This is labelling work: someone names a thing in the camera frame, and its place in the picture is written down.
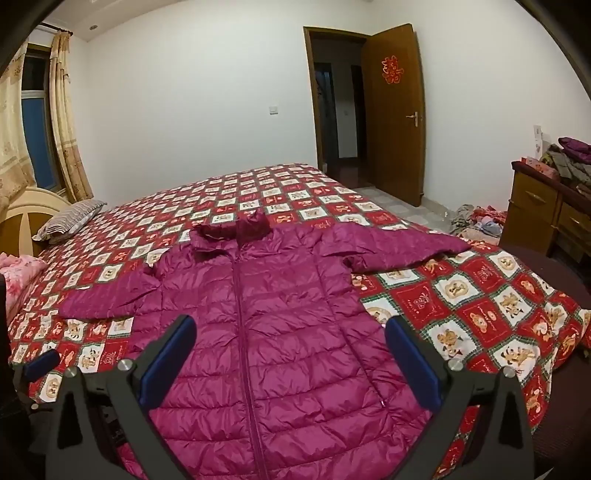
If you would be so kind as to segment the magenta quilted down jacket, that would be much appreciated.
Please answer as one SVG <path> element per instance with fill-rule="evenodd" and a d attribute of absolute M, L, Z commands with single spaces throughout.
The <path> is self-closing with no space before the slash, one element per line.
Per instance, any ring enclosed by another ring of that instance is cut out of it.
<path fill-rule="evenodd" d="M 152 421 L 195 479 L 383 479 L 428 420 L 356 274 L 467 244 L 356 223 L 199 225 L 152 265 L 69 292 L 64 319 L 131 319 L 136 355 L 180 315 L 197 341 Z"/>

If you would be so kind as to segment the clothes pile on floor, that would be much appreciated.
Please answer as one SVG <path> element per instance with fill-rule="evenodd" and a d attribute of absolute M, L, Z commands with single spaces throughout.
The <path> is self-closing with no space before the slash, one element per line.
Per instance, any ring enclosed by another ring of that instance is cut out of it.
<path fill-rule="evenodd" d="M 462 205 L 451 217 L 450 233 L 466 241 L 498 246 L 508 212 L 492 206 Z"/>

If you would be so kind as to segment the clothes pile on dresser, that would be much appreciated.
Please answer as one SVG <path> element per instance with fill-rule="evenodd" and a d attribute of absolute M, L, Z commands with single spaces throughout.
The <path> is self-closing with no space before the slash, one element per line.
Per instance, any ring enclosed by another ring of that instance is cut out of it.
<path fill-rule="evenodd" d="M 554 168 L 560 181 L 570 188 L 591 187 L 591 146 L 570 137 L 560 137 L 558 144 L 551 144 L 541 161 Z"/>

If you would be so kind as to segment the pink floral blanket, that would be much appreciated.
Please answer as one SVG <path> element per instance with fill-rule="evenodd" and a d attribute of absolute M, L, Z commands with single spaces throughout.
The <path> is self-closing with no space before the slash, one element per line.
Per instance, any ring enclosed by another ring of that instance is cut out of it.
<path fill-rule="evenodd" d="M 6 282 L 6 313 L 7 322 L 10 322 L 24 303 L 30 285 L 48 265 L 30 255 L 14 256 L 2 252 L 0 267 Z"/>

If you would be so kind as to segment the red patterned bed quilt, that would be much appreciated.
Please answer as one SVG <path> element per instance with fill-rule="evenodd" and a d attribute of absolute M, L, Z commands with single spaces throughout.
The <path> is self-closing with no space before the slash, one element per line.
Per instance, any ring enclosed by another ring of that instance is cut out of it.
<path fill-rule="evenodd" d="M 32 386 L 35 399 L 54 401 L 70 367 L 95 373 L 140 353 L 127 351 L 131 319 L 61 317 L 59 307 L 69 292 L 154 264 L 199 225 L 233 223 L 256 213 L 272 226 L 356 223 L 442 234 L 392 215 L 303 164 L 213 177 L 115 207 L 44 251 L 48 267 L 8 323 L 15 361 L 48 349 L 60 354 L 60 364 Z M 390 318 L 401 316 L 444 359 L 457 358 L 477 372 L 513 368 L 532 426 L 547 411 L 555 369 L 590 339 L 588 308 L 521 259 L 483 243 L 391 272 L 356 274 L 352 283 L 383 331 Z"/>

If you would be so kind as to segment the striped grey pillow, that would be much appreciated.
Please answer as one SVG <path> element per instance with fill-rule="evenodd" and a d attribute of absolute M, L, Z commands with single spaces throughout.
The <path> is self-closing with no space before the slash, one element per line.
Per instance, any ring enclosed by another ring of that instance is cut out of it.
<path fill-rule="evenodd" d="M 104 201 L 87 199 L 76 202 L 51 217 L 32 236 L 35 242 L 57 244 L 75 236 L 106 205 Z"/>

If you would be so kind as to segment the beige wooden headboard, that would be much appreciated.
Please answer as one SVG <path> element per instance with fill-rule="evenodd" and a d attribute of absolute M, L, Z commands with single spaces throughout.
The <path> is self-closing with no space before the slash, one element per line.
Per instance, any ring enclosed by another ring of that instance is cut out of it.
<path fill-rule="evenodd" d="M 28 187 L 1 214 L 1 251 L 14 256 L 37 257 L 44 243 L 32 237 L 53 216 L 68 208 L 70 203 L 49 190 Z"/>

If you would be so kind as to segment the beige patterned curtain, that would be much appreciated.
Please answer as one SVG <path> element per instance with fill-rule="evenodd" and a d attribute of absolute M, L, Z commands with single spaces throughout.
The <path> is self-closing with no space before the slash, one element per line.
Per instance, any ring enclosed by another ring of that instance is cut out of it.
<path fill-rule="evenodd" d="M 49 58 L 49 106 L 56 152 L 69 197 L 74 201 L 89 200 L 93 192 L 83 166 L 71 110 L 68 56 L 70 35 L 57 33 Z"/>

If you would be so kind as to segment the brown wooden dresser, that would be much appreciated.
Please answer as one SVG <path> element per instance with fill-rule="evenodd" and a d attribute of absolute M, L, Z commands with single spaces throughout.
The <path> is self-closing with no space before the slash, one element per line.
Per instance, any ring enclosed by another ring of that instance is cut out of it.
<path fill-rule="evenodd" d="M 521 161 L 514 172 L 500 245 L 523 247 L 590 278 L 590 200 Z"/>

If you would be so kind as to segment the window with blue pane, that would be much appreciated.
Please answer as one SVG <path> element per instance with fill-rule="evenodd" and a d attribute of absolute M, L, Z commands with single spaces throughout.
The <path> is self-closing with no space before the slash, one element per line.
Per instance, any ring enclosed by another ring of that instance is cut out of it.
<path fill-rule="evenodd" d="M 59 192 L 64 180 L 56 152 L 49 105 L 48 47 L 27 47 L 22 77 L 25 140 L 39 188 Z"/>

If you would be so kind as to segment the pink box on dresser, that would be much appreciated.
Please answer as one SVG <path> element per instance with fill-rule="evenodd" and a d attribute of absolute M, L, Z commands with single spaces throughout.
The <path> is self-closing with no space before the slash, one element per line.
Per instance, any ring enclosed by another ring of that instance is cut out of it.
<path fill-rule="evenodd" d="M 552 180 L 560 180 L 559 172 L 554 167 L 547 165 L 538 159 L 532 157 L 522 157 L 521 162 Z"/>

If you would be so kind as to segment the white card on dresser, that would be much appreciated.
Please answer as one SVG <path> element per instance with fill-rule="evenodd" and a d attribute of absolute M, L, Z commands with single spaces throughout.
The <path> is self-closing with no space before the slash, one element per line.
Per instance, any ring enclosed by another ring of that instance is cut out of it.
<path fill-rule="evenodd" d="M 536 159 L 540 159 L 545 152 L 543 130 L 540 125 L 534 125 L 533 129 L 534 129 L 534 140 L 535 140 L 535 155 L 534 155 L 534 157 Z"/>

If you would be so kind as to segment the brown wooden door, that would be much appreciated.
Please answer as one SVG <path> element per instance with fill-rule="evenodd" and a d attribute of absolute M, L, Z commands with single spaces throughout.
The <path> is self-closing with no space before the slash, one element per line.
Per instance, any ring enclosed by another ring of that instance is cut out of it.
<path fill-rule="evenodd" d="M 405 74 L 400 84 L 382 77 L 382 60 L 396 55 Z M 426 162 L 425 92 L 417 33 L 406 23 L 370 36 L 362 48 L 367 107 L 370 180 L 380 190 L 420 206 Z M 419 112 L 415 128 L 407 115 Z"/>

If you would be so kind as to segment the red double happiness decoration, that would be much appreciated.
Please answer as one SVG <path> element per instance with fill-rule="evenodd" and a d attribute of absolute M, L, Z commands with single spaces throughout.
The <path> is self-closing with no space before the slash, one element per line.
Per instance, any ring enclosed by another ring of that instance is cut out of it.
<path fill-rule="evenodd" d="M 396 55 L 387 56 L 382 60 L 382 77 L 388 85 L 400 84 L 404 74 L 405 70 Z"/>

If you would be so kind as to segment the dark wooden door frame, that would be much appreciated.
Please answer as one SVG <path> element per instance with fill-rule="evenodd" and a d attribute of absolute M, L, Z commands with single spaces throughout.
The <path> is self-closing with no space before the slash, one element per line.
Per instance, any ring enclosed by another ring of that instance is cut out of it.
<path fill-rule="evenodd" d="M 367 107 L 362 48 L 367 34 L 304 26 L 318 169 L 359 181 L 367 167 Z"/>

